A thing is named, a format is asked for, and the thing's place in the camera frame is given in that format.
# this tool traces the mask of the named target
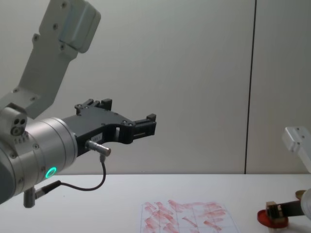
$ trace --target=green led ring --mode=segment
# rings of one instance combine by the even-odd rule
[[[57,171],[57,168],[56,167],[51,167],[47,174],[45,174],[45,178],[48,179],[49,177],[51,177],[52,175],[54,175]]]

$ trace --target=white wall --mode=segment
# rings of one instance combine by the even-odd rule
[[[259,0],[251,89],[247,173],[301,173],[281,135],[311,131],[311,1]]]
[[[91,0],[102,14],[43,117],[89,98],[130,119],[157,114],[153,137],[109,143],[109,173],[242,173],[254,1]],[[21,77],[47,0],[0,1],[0,93]],[[66,173],[101,173],[83,155]]]

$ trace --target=silver cylindrical joint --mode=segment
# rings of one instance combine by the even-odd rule
[[[9,148],[0,143],[0,162],[5,175],[13,179],[0,178],[0,185],[13,182],[13,196],[69,167],[78,152],[73,132],[57,118],[29,123],[25,133],[16,138],[14,149]],[[11,194],[3,198],[0,195],[0,204],[8,195]]]
[[[97,151],[99,154],[103,154],[105,156],[109,156],[110,153],[111,153],[111,149],[110,148],[105,147],[103,145],[100,145],[100,144],[98,144],[96,142],[93,142],[91,140],[88,140],[86,142],[86,148],[90,149],[90,150]]]

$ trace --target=table surface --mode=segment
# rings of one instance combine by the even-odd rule
[[[102,176],[55,176],[82,187],[96,186]],[[108,175],[98,190],[82,192],[61,186],[23,207],[20,194],[0,205],[0,232],[139,233],[146,201],[217,201],[231,213],[241,233],[273,232],[257,222],[267,201],[293,201],[295,191],[311,188],[311,175]],[[310,233],[311,221],[291,217],[278,233]]]

